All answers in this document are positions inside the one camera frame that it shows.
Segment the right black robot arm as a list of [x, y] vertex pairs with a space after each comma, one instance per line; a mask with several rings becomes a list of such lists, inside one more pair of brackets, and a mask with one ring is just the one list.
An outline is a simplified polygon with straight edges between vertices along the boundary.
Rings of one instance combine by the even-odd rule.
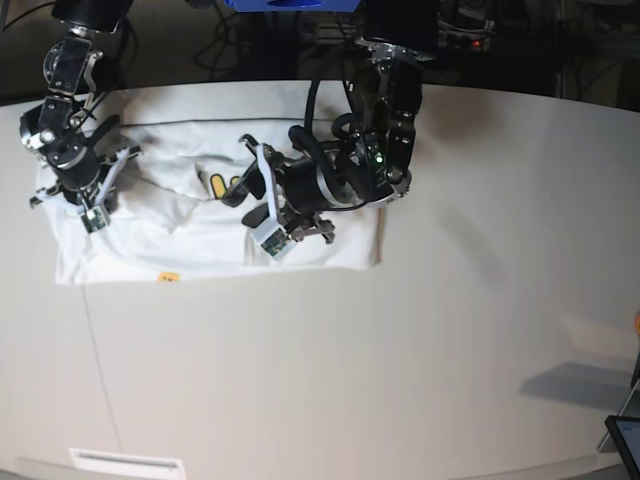
[[104, 202], [113, 166], [96, 152], [99, 141], [119, 123], [113, 115], [87, 134], [98, 107], [124, 83], [121, 66], [132, 34], [130, 1], [55, 1], [51, 15], [66, 27], [43, 61], [47, 89], [42, 103], [20, 118], [25, 149], [55, 175], [56, 183], [34, 204], [61, 197], [91, 216]]

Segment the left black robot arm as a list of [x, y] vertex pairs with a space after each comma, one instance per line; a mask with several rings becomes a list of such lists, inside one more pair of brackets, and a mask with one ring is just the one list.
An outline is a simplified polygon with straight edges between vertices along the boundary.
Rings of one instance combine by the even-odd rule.
[[[256, 200], [242, 223], [269, 255], [311, 236], [332, 244], [327, 214], [380, 207], [409, 192], [424, 65], [437, 50], [440, 9], [438, 1], [365, 3], [358, 34], [333, 47], [312, 77], [303, 122], [288, 130], [295, 157], [241, 137], [254, 160], [221, 201], [237, 208]], [[321, 140], [314, 133], [319, 87], [330, 66], [347, 60], [356, 63], [341, 79], [349, 109]]]

